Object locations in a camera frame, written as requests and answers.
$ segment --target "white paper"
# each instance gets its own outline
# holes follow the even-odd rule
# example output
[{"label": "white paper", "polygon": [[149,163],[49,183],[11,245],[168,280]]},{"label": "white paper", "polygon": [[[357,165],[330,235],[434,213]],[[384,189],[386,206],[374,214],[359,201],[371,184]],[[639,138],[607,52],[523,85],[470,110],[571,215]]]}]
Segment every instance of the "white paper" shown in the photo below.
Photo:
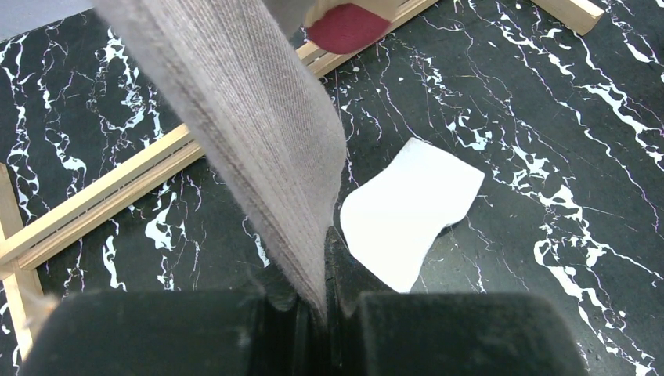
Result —
[{"label": "white paper", "polygon": [[390,165],[341,208],[348,249],[397,292],[410,292],[440,231],[465,217],[484,173],[410,139]]}]

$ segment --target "black tabletop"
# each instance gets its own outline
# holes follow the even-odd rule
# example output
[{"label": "black tabletop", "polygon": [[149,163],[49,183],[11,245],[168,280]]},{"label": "black tabletop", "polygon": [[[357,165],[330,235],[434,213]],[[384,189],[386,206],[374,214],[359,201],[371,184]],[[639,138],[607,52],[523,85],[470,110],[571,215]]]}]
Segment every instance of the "black tabletop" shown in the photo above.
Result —
[{"label": "black tabletop", "polygon": [[[664,369],[664,4],[604,2],[584,38],[529,1],[440,2],[322,82],[348,137],[340,202],[411,137],[486,175],[414,291],[541,295],[591,374],[650,375]],[[0,43],[0,156],[26,222],[181,123],[130,55],[92,12]],[[38,272],[62,296],[231,290],[264,254],[203,159]],[[2,374],[20,364],[6,307]]]}]

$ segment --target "gray fabric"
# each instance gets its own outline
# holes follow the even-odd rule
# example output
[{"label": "gray fabric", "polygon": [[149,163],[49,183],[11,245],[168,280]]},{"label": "gray fabric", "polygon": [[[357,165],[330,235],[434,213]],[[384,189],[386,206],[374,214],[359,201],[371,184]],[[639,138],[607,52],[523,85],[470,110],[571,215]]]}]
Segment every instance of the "gray fabric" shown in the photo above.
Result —
[{"label": "gray fabric", "polygon": [[345,138],[323,86],[282,32],[297,28],[310,2],[94,0],[322,324],[323,242]]}]

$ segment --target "red rubber tip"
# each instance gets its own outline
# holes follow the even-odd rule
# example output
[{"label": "red rubber tip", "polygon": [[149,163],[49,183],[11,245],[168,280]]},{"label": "red rubber tip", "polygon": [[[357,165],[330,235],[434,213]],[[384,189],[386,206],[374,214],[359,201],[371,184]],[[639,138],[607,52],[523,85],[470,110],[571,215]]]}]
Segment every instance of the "red rubber tip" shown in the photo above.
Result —
[{"label": "red rubber tip", "polygon": [[374,43],[392,23],[355,4],[336,6],[307,29],[321,49],[344,55]]}]

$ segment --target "wooden strip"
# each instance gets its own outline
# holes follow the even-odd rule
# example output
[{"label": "wooden strip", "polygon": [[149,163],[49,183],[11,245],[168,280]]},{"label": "wooden strip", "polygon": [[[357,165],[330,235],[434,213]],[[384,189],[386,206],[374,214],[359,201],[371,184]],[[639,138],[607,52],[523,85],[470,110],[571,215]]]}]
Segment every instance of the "wooden strip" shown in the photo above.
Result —
[{"label": "wooden strip", "polygon": [[77,217],[46,241],[35,245],[19,257],[21,269],[34,269],[50,259],[64,248],[74,243],[104,223],[118,212],[126,209],[134,201],[145,196],[162,184],[166,179],[182,171],[197,159],[203,157],[203,151],[197,143],[191,142],[170,157],[148,170],[119,191]]},{"label": "wooden strip", "polygon": [[[436,0],[408,0],[399,7],[390,31],[404,24]],[[318,78],[332,71],[352,55],[325,53],[313,43],[298,49],[301,59],[315,59],[309,68]],[[192,139],[185,125],[139,152],[71,199],[0,244],[0,265],[17,257],[22,269],[36,268],[102,222],[126,208],[154,187],[203,155],[197,144],[183,147]]]},{"label": "wooden strip", "polygon": [[0,280],[4,280],[14,273],[10,264],[0,265]]},{"label": "wooden strip", "polygon": [[0,244],[0,265],[10,262],[192,140],[185,125],[169,132]]},{"label": "wooden strip", "polygon": [[[0,241],[11,237],[21,229],[23,229],[23,221],[18,205],[16,205],[12,182],[9,179],[7,167],[0,164]],[[27,318],[38,315],[35,312],[38,307],[34,304],[34,300],[43,298],[44,293],[39,284],[37,270],[21,270],[16,261],[10,263],[9,266],[12,267],[13,272],[2,281],[2,284],[5,287],[9,315],[12,317],[21,358],[25,360],[37,334],[34,327],[28,327]]]},{"label": "wooden strip", "polygon": [[579,35],[588,34],[604,15],[604,10],[588,0],[532,0]]},{"label": "wooden strip", "polygon": [[[394,22],[385,34],[393,32],[397,27],[405,24],[411,18],[422,13],[426,8],[434,5],[437,1],[438,0],[409,0],[408,2],[404,2],[399,7]],[[345,63],[358,52],[350,53],[348,55],[335,55],[333,53],[326,53],[318,60],[310,63],[309,69],[317,78],[321,78],[322,76],[330,73],[334,68]]]}]

